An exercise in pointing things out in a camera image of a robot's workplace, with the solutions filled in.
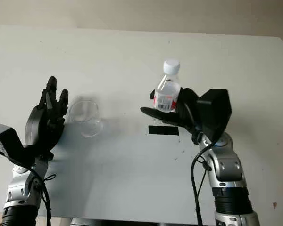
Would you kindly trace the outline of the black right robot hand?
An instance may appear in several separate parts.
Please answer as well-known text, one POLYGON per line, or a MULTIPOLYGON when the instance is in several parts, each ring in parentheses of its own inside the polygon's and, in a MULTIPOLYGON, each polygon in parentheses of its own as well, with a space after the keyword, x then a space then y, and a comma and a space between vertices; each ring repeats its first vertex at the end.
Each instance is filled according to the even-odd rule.
POLYGON ((179 126, 185 128, 191 133, 192 142, 198 145, 201 138, 200 133, 201 120, 196 107, 198 95, 190 88, 180 88, 174 112, 164 113, 149 107, 141 107, 140 110, 144 114, 158 119, 165 124, 179 126))

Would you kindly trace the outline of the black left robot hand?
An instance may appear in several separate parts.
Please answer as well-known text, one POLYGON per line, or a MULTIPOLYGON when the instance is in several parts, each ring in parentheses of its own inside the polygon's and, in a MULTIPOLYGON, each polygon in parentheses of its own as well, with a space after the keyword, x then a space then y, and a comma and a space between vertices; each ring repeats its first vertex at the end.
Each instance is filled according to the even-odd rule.
POLYGON ((51 152, 58 143, 64 130, 64 116, 68 110, 68 90, 63 89, 56 99, 57 79, 51 76, 46 84, 39 104, 35 106, 25 126, 25 142, 32 148, 37 157, 50 161, 51 152))

